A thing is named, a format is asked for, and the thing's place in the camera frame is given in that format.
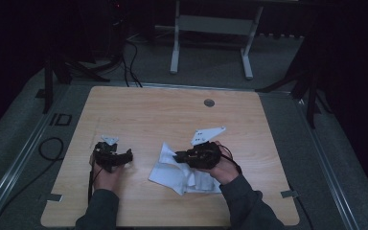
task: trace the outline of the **crumpled white paper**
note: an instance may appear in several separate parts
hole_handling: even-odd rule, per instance
[[[175,162],[174,155],[167,143],[163,143],[159,160],[150,173],[150,181],[172,188],[182,196],[184,193],[221,193],[215,178],[185,163]]]

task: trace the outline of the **light wood surface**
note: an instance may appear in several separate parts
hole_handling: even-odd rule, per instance
[[[204,100],[215,106],[207,107]],[[221,194],[178,195],[148,180],[163,142],[173,150],[191,149],[197,129],[226,126],[212,141],[229,148],[253,189],[285,225],[299,217],[289,190],[259,96],[254,92],[93,87],[48,201],[44,226],[74,226],[87,208],[89,156],[101,135],[118,136],[118,152],[132,149],[125,169],[117,216],[118,226],[229,226]]]

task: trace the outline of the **black tripod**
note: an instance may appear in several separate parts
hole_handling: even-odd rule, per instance
[[[331,34],[327,33],[330,27],[327,21],[330,21],[328,17],[323,14],[318,15],[282,80],[255,90],[268,93],[289,82],[297,81],[291,90],[291,95],[293,99],[302,99],[307,90],[310,91],[307,120],[312,128],[315,128],[313,113],[316,90],[323,74],[322,70],[327,65],[328,48],[332,41]]]
[[[43,113],[46,114],[52,103],[53,103],[53,72],[56,73],[57,79],[60,83],[69,84],[71,83],[71,75],[69,71],[69,66],[83,73],[86,77],[94,80],[94,81],[102,81],[102,82],[110,82],[108,79],[104,79],[103,77],[96,74],[96,71],[101,71],[104,69],[108,69],[114,65],[116,65],[120,59],[118,57],[114,57],[109,63],[103,66],[97,67],[95,70],[88,69],[83,66],[79,62],[73,60],[65,54],[61,54],[58,52],[50,52],[46,58],[44,63],[44,99],[45,105]]]

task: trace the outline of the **metal bracket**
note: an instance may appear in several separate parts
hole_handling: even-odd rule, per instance
[[[105,136],[102,135],[101,138],[109,145],[112,146],[113,144],[117,143],[119,141],[118,137],[113,136]]]
[[[293,197],[293,198],[296,198],[300,195],[298,195],[297,191],[292,191],[292,190],[288,190],[288,191],[282,191],[280,192],[280,194],[282,194],[282,197],[283,198],[287,198],[287,197]]]
[[[213,128],[207,128],[207,129],[198,129],[194,134],[193,140],[191,141],[191,145],[196,146],[196,145],[208,142],[212,138],[223,133],[223,131],[225,130],[226,130],[225,126],[213,127]]]
[[[47,201],[61,202],[62,201],[62,195],[49,194],[49,195],[47,195]]]

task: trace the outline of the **cable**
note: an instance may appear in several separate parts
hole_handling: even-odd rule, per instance
[[[291,188],[291,190],[292,190],[292,191],[294,191],[294,188],[292,188],[291,184],[290,184],[289,182],[287,182],[287,183],[288,183],[289,187]],[[306,218],[307,218],[307,221],[309,222],[310,229],[312,229],[312,230],[313,230],[313,225],[312,225],[312,221],[311,221],[310,215],[309,215],[309,213],[307,212],[306,208],[304,207],[303,202],[301,202],[301,199],[300,199],[300,197],[299,197],[299,196],[298,196],[298,197],[296,197],[296,199],[297,199],[298,203],[300,204],[301,209],[303,210],[304,215],[305,215],[305,216],[306,216]]]
[[[220,156],[222,156],[223,158],[227,159],[228,161],[230,161],[230,162],[234,163],[234,164],[235,164],[235,167],[236,167],[236,170],[238,171],[238,173],[239,173],[239,174],[242,174],[242,168],[241,168],[241,166],[240,166],[240,165],[238,165],[238,163],[236,163],[236,162],[233,160],[233,155],[232,155],[231,150],[229,150],[229,148],[227,148],[226,146],[223,146],[223,145],[218,145],[218,146],[219,146],[219,147],[222,147],[222,148],[224,148],[226,151],[228,151],[228,153],[229,153],[229,155],[230,155],[230,158],[229,158],[227,155],[223,154],[223,153],[221,153],[221,154],[220,154]]]
[[[137,56],[137,46],[135,44],[133,44],[130,41],[126,41],[127,44],[131,45],[134,47],[135,49],[135,53],[133,55],[132,61],[130,62],[129,67],[127,67],[127,62],[125,60],[125,56],[122,55],[122,63],[124,64],[124,77],[125,77],[125,83],[127,87],[130,87],[129,83],[127,82],[127,71],[130,73],[130,76],[132,77],[134,83],[136,84],[137,87],[143,87],[142,83],[137,79],[136,75],[133,73],[133,62],[136,59]]]
[[[97,179],[98,175],[103,171],[103,167],[101,167],[100,171],[94,176],[94,167],[95,167],[95,159],[91,163],[91,172],[89,172],[89,180],[88,180],[88,204],[91,201],[92,197],[92,187],[94,186],[94,182]]]
[[[51,141],[51,140],[57,140],[60,142],[60,150],[58,152],[58,155],[56,156],[56,158],[50,158],[50,157],[47,157],[43,154],[42,152],[42,146],[43,144],[45,144],[46,142],[48,141]],[[4,214],[5,210],[8,208],[8,206],[20,195],[22,194],[29,186],[31,186],[36,180],[39,179],[39,177],[41,177],[43,174],[45,174],[47,171],[49,171],[53,165],[57,162],[57,161],[60,161],[60,160],[63,160],[64,158],[61,157],[61,154],[62,154],[62,151],[64,150],[64,143],[62,142],[61,139],[59,139],[58,137],[51,137],[51,138],[48,138],[46,140],[44,140],[43,142],[40,143],[39,147],[38,147],[38,153],[40,154],[40,156],[42,156],[44,159],[48,160],[48,161],[51,161],[50,165],[47,166],[47,168],[41,172],[37,177],[35,177],[31,182],[29,182],[27,185],[25,185],[19,192],[17,192],[10,200],[8,200],[8,202],[6,202],[6,204],[4,205],[4,207],[1,209],[0,211],[0,218],[1,216]]]

